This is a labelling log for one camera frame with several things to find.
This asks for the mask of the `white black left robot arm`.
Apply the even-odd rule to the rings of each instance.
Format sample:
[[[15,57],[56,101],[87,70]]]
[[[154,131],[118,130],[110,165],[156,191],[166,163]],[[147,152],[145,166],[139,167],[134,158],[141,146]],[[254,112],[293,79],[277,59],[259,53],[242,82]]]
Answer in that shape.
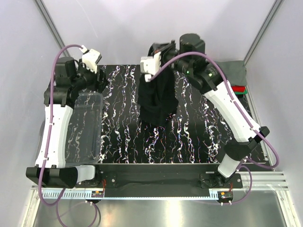
[[[51,83],[44,94],[45,129],[34,167],[26,177],[42,188],[71,189],[77,183],[93,180],[94,165],[66,166],[65,145],[68,125],[79,92],[83,89],[102,93],[108,84],[97,65],[101,56],[85,53],[80,60],[61,57],[55,61]]]

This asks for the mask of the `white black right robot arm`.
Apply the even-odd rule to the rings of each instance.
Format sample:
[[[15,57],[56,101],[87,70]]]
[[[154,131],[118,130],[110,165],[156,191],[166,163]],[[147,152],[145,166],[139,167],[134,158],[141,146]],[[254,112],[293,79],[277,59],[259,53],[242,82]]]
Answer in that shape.
[[[268,127],[260,126],[250,117],[233,92],[223,69],[206,55],[205,42],[199,35],[182,35],[178,49],[175,41],[153,43],[148,58],[141,60],[140,67],[147,74],[146,82],[159,79],[168,69],[183,73],[227,122],[234,141],[225,145],[223,160],[210,177],[216,186],[228,182],[257,145],[267,141]]]

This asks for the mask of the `black t shirt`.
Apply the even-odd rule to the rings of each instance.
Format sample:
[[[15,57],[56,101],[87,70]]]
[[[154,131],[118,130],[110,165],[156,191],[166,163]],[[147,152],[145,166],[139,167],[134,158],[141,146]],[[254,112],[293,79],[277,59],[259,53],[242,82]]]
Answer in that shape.
[[[142,121],[165,127],[168,117],[175,114],[178,107],[173,70],[166,68],[150,82],[145,81],[143,74],[140,75],[137,103]]]

